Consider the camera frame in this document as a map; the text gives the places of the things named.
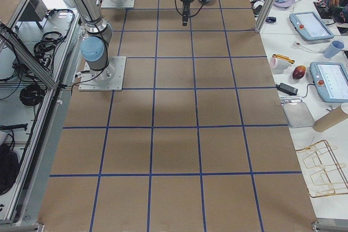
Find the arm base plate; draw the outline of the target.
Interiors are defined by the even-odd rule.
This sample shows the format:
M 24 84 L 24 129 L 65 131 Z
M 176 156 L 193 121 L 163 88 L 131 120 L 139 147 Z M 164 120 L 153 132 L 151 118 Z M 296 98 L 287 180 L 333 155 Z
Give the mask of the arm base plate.
M 110 57 L 108 67 L 99 75 L 96 71 L 90 71 L 87 62 L 82 74 L 79 91 L 121 91 L 125 75 L 126 57 Z
M 132 9 L 135 0 L 100 0 L 100 4 L 103 9 Z

